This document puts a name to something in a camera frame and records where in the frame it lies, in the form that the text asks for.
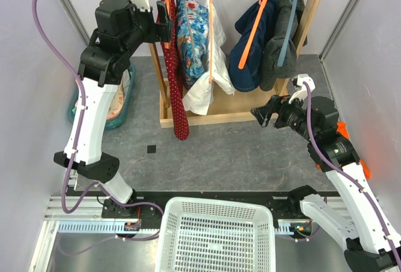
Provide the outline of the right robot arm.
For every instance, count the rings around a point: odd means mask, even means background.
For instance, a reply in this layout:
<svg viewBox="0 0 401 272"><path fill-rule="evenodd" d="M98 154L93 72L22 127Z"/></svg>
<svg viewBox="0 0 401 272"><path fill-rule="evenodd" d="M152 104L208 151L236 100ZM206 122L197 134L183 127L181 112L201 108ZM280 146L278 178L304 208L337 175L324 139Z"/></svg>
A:
<svg viewBox="0 0 401 272"><path fill-rule="evenodd" d="M400 270L400 234L380 208L354 146L338 130L339 113L333 100L312 97L304 109L301 100L273 95L251 113L262 127L276 114L275 128L289 127L308 141L310 157L336 187L351 221L310 186L289 193L288 213L317 223L341 247L352 271Z"/></svg>

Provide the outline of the white plastic basket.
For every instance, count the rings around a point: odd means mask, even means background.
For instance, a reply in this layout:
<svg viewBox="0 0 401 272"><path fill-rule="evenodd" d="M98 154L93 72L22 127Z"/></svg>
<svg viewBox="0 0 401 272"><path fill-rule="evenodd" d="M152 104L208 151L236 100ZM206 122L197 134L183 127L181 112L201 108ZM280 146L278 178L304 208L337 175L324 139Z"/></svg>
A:
<svg viewBox="0 0 401 272"><path fill-rule="evenodd" d="M271 211L261 205L193 197L166 204L156 271L276 271Z"/></svg>

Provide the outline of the red polka dot skirt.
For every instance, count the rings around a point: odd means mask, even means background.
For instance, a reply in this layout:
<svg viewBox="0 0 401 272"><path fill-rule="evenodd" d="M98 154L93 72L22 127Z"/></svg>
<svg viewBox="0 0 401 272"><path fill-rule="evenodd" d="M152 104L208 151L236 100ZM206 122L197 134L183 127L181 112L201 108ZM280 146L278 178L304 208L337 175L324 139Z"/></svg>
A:
<svg viewBox="0 0 401 272"><path fill-rule="evenodd" d="M180 75L180 60L176 42L176 4L175 0L162 0L169 3L168 9L170 18L173 22L172 39L169 47L166 48L165 43L161 43L164 54L165 67L167 71L167 79L170 88L170 103L172 109L174 134L179 140L186 140L189 136L189 123L182 102L183 82Z"/></svg>

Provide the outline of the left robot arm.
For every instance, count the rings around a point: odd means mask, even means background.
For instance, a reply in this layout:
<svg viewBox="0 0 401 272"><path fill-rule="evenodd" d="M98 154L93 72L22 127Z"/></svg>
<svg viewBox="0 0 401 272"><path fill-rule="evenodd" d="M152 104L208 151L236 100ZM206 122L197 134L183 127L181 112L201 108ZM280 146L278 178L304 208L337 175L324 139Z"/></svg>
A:
<svg viewBox="0 0 401 272"><path fill-rule="evenodd" d="M97 27L80 56L78 102L70 140L54 154L66 168L62 190L72 170L98 186L123 217L137 212L136 192L119 173L117 157L102 151L102 139L112 100L130 68L130 59L143 43L169 42L173 22L165 1L157 1L158 20L152 8L142 9L130 0L102 0L95 10Z"/></svg>

